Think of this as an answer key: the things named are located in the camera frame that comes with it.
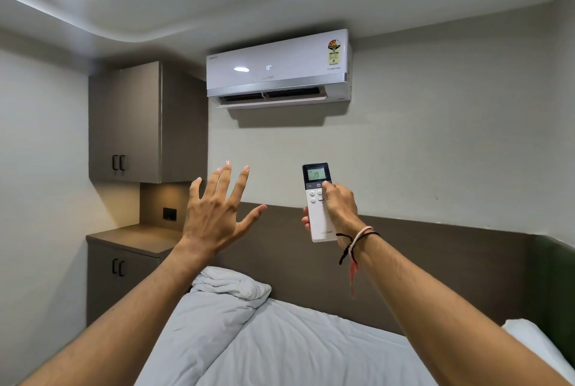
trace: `forearm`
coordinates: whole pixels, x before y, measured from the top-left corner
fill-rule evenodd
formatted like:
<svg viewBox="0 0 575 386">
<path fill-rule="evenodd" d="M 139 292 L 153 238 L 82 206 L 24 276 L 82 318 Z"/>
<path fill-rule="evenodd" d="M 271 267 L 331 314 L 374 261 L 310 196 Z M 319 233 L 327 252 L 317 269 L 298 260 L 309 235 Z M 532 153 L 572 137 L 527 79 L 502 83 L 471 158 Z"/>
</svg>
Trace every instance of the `forearm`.
<svg viewBox="0 0 575 386">
<path fill-rule="evenodd" d="M 471 304 L 376 235 L 355 256 L 441 385 L 566 385 Z"/>
<path fill-rule="evenodd" d="M 133 384 L 172 311 L 209 259 L 178 244 L 152 274 L 22 385 Z"/>
</svg>

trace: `black string bracelet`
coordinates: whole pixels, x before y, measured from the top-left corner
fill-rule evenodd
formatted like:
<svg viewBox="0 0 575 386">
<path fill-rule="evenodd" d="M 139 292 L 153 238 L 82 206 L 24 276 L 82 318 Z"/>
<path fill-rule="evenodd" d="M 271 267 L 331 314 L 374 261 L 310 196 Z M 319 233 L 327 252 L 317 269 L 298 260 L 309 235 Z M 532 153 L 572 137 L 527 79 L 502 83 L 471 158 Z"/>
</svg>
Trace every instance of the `black string bracelet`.
<svg viewBox="0 0 575 386">
<path fill-rule="evenodd" d="M 365 238 L 366 236 L 369 236 L 369 235 L 377 235 L 377 236 L 380 236 L 379 233 L 377 233 L 377 232 L 367 232 L 367 233 L 364 233 L 363 235 L 361 235 L 361 236 L 358 238 L 358 240 L 356 241 L 356 244 L 357 244 L 358 241 L 360 241 L 361 239 L 363 239 L 363 238 Z M 345 234 L 343 234 L 343 233 L 336 233 L 336 236 L 343 236 L 343 237 L 346 237 L 346 238 L 350 238 L 352 241 L 354 240 L 354 238 L 352 238 L 351 236 L 345 235 Z M 349 247 L 350 247 L 350 246 L 351 246 L 351 244 L 349 244 L 349 245 L 346 247 L 346 249 L 343 250 L 343 255 L 341 256 L 341 258 L 340 258 L 340 260 L 339 260 L 339 264 L 340 264 L 340 265 L 343 263 L 343 259 L 345 259 L 346 256 L 347 256 L 347 254 L 349 253 Z M 353 252 L 353 251 L 351 252 L 351 259 L 352 259 L 354 262 L 357 262 L 357 261 L 355 260 L 355 256 L 354 256 L 354 252 Z"/>
</svg>

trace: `person's right arm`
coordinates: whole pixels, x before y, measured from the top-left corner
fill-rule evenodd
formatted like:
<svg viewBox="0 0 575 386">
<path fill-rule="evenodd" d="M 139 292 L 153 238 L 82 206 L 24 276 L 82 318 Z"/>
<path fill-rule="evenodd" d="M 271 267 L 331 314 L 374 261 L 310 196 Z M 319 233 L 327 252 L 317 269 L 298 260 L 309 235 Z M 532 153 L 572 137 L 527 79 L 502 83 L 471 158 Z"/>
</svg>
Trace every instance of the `person's right arm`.
<svg viewBox="0 0 575 386">
<path fill-rule="evenodd" d="M 323 188 L 336 229 L 355 237 L 366 224 L 357 216 L 353 194 L 329 182 Z M 309 218 L 302 221 L 309 228 Z M 349 243 L 344 239 L 340 238 L 341 247 Z M 569 385 L 537 355 L 379 236 L 359 241 L 354 255 L 440 385 Z"/>
</svg>

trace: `hand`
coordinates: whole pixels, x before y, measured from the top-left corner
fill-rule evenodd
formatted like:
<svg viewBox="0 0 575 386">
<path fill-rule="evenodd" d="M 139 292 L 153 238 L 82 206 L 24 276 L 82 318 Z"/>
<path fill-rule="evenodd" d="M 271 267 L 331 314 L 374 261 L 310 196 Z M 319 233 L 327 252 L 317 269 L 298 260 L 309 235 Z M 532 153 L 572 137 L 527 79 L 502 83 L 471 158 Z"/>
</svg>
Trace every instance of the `hand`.
<svg viewBox="0 0 575 386">
<path fill-rule="evenodd" d="M 223 169 L 218 168 L 210 176 L 202 198 L 199 198 L 202 179 L 198 177 L 191 183 L 186 222 L 182 240 L 178 244 L 182 244 L 188 252 L 208 258 L 214 256 L 245 235 L 267 208 L 264 204 L 258 206 L 242 221 L 236 222 L 237 207 L 246 187 L 249 167 L 246 165 L 241 171 L 232 194 L 226 200 L 231 173 L 232 164 L 227 161 Z"/>
<path fill-rule="evenodd" d="M 333 222 L 338 233 L 345 233 L 348 236 L 355 237 L 358 231 L 365 227 L 365 224 L 359 219 L 358 207 L 355 204 L 354 193 L 340 184 L 331 184 L 327 181 L 321 184 L 323 196 L 329 218 Z M 301 219 L 307 230 L 309 228 L 308 207 L 304 208 L 305 217 Z M 338 243 L 341 248 L 349 244 L 349 239 L 338 237 Z"/>
</svg>

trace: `white split air conditioner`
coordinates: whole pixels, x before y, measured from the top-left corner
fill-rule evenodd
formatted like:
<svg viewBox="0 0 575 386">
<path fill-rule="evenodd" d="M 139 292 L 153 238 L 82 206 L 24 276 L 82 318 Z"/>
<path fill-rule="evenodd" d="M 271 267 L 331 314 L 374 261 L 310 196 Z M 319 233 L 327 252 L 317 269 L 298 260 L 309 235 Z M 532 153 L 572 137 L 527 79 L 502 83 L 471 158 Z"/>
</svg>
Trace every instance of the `white split air conditioner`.
<svg viewBox="0 0 575 386">
<path fill-rule="evenodd" d="M 351 99 L 347 29 L 210 55 L 208 97 L 224 108 Z"/>
</svg>

